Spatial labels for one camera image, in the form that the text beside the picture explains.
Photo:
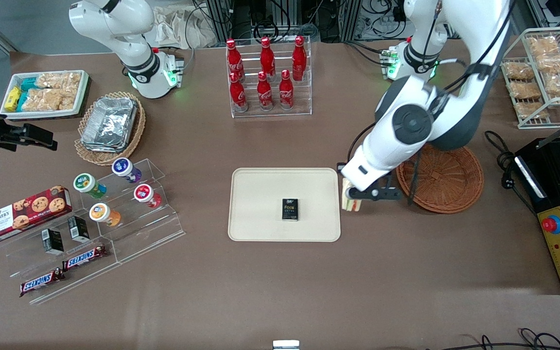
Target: foil container stack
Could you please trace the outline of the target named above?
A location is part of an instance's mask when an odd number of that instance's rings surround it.
[[[99,98],[82,134],[89,151],[120,153],[129,146],[138,106],[130,98]]]

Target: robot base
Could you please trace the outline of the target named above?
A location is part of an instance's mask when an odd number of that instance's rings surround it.
[[[428,81],[436,74],[436,67],[425,71],[425,73],[416,73],[414,67],[405,60],[403,52],[407,47],[407,42],[399,43],[397,46],[391,46],[387,51],[380,53],[380,62],[391,66],[382,67],[384,78],[390,80],[398,80],[400,78],[413,75],[424,81]]]

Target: red cookie box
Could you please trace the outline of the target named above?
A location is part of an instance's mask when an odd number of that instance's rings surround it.
[[[69,190],[53,186],[0,209],[0,242],[73,211]]]

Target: snack jar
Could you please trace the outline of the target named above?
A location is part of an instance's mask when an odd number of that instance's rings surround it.
[[[96,199],[103,197],[105,192],[107,192],[107,187],[96,182],[96,179],[88,173],[77,175],[75,182],[73,182],[73,187],[79,192],[87,193]]]
[[[105,203],[96,203],[89,209],[89,217],[96,222],[104,222],[107,226],[116,226],[120,222],[120,213],[111,210]]]
[[[133,191],[133,197],[140,203],[146,203],[150,208],[157,208],[162,201],[161,195],[147,184],[137,186]]]
[[[142,172],[128,158],[118,158],[111,164],[114,174],[126,179],[131,184],[142,180]]]

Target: cookie image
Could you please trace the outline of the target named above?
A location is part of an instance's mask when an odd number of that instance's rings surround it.
[[[41,212],[47,208],[49,200],[46,197],[38,197],[32,202],[32,210],[34,212]]]
[[[27,215],[19,215],[14,218],[12,228],[24,228],[29,224],[29,217]]]
[[[25,199],[23,199],[22,201],[15,202],[14,204],[12,204],[12,207],[14,208],[14,210],[19,211],[25,209],[24,204],[25,204]]]
[[[64,188],[62,186],[53,186],[51,188],[51,195],[56,195],[56,194],[58,194],[60,192],[63,192],[63,191],[64,191]]]
[[[65,206],[66,203],[64,202],[64,199],[56,198],[53,201],[51,201],[51,203],[49,203],[49,210],[51,210],[51,212],[58,212],[64,209]]]

